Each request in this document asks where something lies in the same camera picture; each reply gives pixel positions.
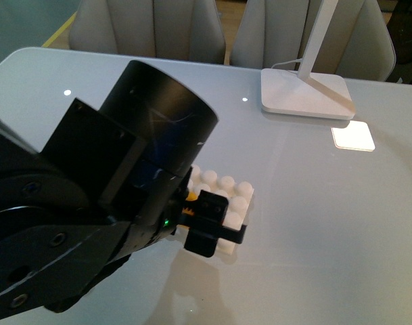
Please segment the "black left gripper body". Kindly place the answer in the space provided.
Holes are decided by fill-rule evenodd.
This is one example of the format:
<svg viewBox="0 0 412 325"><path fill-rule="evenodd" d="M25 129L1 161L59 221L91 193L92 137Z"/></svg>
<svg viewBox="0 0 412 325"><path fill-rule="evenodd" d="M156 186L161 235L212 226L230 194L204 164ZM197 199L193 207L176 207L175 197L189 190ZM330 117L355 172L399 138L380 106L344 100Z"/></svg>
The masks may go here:
<svg viewBox="0 0 412 325"><path fill-rule="evenodd" d="M132 253L166 232L183 204L191 164L218 121L186 86L133 60L99 110L75 100L43 156L92 205L129 222L118 252Z"/></svg>

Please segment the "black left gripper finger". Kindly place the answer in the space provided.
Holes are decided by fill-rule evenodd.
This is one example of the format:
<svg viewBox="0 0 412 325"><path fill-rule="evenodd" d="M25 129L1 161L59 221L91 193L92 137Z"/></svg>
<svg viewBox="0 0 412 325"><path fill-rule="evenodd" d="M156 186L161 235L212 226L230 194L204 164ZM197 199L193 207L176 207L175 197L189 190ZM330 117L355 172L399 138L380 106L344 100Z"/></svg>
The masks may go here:
<svg viewBox="0 0 412 325"><path fill-rule="evenodd" d="M217 251L231 255L235 246L243 242L246 228L246 224L239 230L223 225L205 230L190 227L183 248L203 257L212 257Z"/></svg>
<svg viewBox="0 0 412 325"><path fill-rule="evenodd" d="M223 222L228 206L229 201L224 196L201 190L198 199L194 202L193 211L198 217L213 222Z"/></svg>

